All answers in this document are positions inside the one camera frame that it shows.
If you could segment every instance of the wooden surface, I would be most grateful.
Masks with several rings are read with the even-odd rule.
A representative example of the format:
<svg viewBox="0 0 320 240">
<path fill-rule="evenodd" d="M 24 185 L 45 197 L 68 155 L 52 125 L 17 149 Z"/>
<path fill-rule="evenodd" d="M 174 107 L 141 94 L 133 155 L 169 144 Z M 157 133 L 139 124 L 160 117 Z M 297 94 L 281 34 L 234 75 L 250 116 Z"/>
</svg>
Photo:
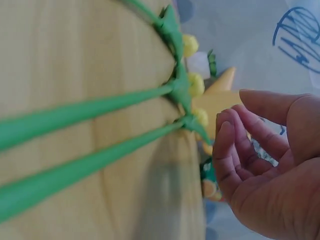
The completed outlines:
<svg viewBox="0 0 320 240">
<path fill-rule="evenodd" d="M 155 13 L 169 0 L 145 0 Z M 0 118 L 157 87 L 174 60 L 153 29 L 117 0 L 0 3 Z M 172 122 L 149 100 L 0 153 L 0 184 Z M 176 132 L 0 225 L 4 240 L 201 240 L 194 136 Z"/>
</svg>

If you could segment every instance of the finger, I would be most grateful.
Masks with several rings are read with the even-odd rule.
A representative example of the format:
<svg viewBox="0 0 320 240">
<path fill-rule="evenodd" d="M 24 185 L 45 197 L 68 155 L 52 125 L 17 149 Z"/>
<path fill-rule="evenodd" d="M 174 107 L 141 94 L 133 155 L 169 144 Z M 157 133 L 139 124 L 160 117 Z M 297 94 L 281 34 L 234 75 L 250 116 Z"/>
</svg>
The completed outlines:
<svg viewBox="0 0 320 240">
<path fill-rule="evenodd" d="M 228 112 L 233 117 L 234 129 L 235 129 L 235 147 L 239 155 L 242 168 L 248 170 L 252 175 L 262 175 L 270 170 L 273 165 L 259 158 L 255 151 L 254 146 L 248 138 L 247 131 L 234 109 L 227 109 L 224 112 Z"/>
<path fill-rule="evenodd" d="M 234 143 L 235 128 L 230 122 L 225 121 L 216 134 L 213 149 L 213 166 L 219 187 L 228 202 L 231 201 L 234 192 L 242 183 L 232 159 Z"/>
<path fill-rule="evenodd" d="M 234 124 L 234 119 L 232 117 L 232 115 L 230 115 L 229 113 L 227 112 L 224 112 L 222 111 L 221 113 L 217 114 L 217 118 L 216 118 L 216 121 L 215 121 L 215 129 L 216 129 L 216 136 L 222 126 L 222 124 L 224 122 L 229 122 L 231 123 L 232 125 Z M 232 161 L 233 161 L 233 165 L 234 166 L 238 166 L 240 165 L 240 159 L 239 159 L 239 156 L 238 156 L 238 153 L 236 151 L 235 148 L 232 149 Z"/>
<path fill-rule="evenodd" d="M 272 131 L 257 115 L 242 105 L 232 108 L 238 113 L 245 129 L 271 157 L 279 161 L 290 149 L 288 141 Z"/>
<path fill-rule="evenodd" d="M 224 122 L 229 122 L 231 124 L 233 124 L 234 122 L 234 118 L 230 113 L 228 113 L 228 110 L 224 110 L 217 115 L 216 129 L 219 130 Z M 242 168 L 235 145 L 232 146 L 231 157 L 232 157 L 234 169 L 242 181 L 254 176 L 251 172 Z"/>
<path fill-rule="evenodd" d="M 305 95 L 287 95 L 271 91 L 240 90 L 244 106 L 252 113 L 276 124 L 287 125 L 287 114 L 291 105 Z"/>
</svg>

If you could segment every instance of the blue writing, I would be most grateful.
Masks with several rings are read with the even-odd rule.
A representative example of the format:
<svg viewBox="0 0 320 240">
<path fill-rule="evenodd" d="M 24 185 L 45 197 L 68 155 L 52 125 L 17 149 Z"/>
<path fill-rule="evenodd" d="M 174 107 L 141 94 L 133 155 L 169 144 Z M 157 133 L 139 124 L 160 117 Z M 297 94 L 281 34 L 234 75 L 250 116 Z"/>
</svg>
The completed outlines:
<svg viewBox="0 0 320 240">
<path fill-rule="evenodd" d="M 308 70 L 320 74 L 320 25 L 304 7 L 294 7 L 280 19 L 272 45 Z"/>
</svg>

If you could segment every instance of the yellow ball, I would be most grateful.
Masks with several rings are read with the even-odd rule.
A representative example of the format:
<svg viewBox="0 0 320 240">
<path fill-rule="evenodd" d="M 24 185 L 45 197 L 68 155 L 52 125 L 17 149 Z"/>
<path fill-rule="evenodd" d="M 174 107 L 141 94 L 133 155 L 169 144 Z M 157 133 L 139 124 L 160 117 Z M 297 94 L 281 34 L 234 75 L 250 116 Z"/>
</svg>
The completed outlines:
<svg viewBox="0 0 320 240">
<path fill-rule="evenodd" d="M 188 73 L 190 83 L 189 93 L 192 97 L 199 97 L 205 92 L 205 82 L 202 76 L 195 72 Z"/>
<path fill-rule="evenodd" d="M 183 35 L 183 55 L 185 58 L 191 57 L 198 51 L 199 43 L 195 36 L 185 34 Z"/>
<path fill-rule="evenodd" d="M 209 117 L 205 110 L 196 108 L 192 111 L 192 113 L 193 115 L 195 115 L 196 119 L 202 126 L 206 127 L 209 125 Z"/>
<path fill-rule="evenodd" d="M 202 149 L 208 156 L 212 156 L 212 152 L 214 150 L 214 147 L 212 145 L 208 145 L 206 142 L 203 141 Z"/>
</svg>

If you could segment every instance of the green plastic piece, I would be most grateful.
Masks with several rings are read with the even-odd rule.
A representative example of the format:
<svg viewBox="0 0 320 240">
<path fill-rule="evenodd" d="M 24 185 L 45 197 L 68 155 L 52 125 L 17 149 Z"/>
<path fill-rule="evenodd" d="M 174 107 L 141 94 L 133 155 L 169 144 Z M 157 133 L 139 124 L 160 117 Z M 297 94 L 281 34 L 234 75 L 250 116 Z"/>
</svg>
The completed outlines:
<svg viewBox="0 0 320 240">
<path fill-rule="evenodd" d="M 105 97 L 0 121 L 0 151 L 34 137 L 138 104 L 173 91 L 170 85 L 151 90 Z"/>
<path fill-rule="evenodd" d="M 178 63 L 175 67 L 173 78 L 166 84 L 173 88 L 169 97 L 176 103 L 180 103 L 186 115 L 192 114 L 192 98 L 189 94 L 190 82 L 185 67 Z"/>
<path fill-rule="evenodd" d="M 210 138 L 207 135 L 206 130 L 204 127 L 197 121 L 196 116 L 190 114 L 182 117 L 180 122 L 183 123 L 183 128 L 189 130 L 189 131 L 195 131 L 197 132 L 202 139 L 206 142 L 206 144 L 211 145 Z"/>
<path fill-rule="evenodd" d="M 0 223 L 45 198 L 114 163 L 138 148 L 183 127 L 177 121 L 102 151 L 50 168 L 0 187 Z"/>
<path fill-rule="evenodd" d="M 168 5 L 164 8 L 160 17 L 163 20 L 163 24 L 154 24 L 154 28 L 166 45 L 171 49 L 175 60 L 179 63 L 184 54 L 184 42 L 172 5 Z"/>
<path fill-rule="evenodd" d="M 154 29 L 173 54 L 175 60 L 180 62 L 184 54 L 184 42 L 172 5 L 168 5 L 166 8 L 162 9 L 160 15 L 157 16 L 138 0 L 122 1 L 129 6 L 133 6 L 144 18 L 148 18 L 148 21 L 151 22 Z"/>
<path fill-rule="evenodd" d="M 156 14 L 154 14 L 146 5 L 138 0 L 122 0 L 124 3 L 128 4 L 131 7 L 134 7 L 135 10 L 138 10 L 138 13 L 143 16 L 143 19 L 147 18 L 147 20 L 152 25 L 160 26 L 163 24 L 161 18 L 159 18 Z"/>
<path fill-rule="evenodd" d="M 216 63 L 216 55 L 212 54 L 213 49 L 208 52 L 208 62 L 210 68 L 211 77 L 217 76 L 217 63 Z"/>
</svg>

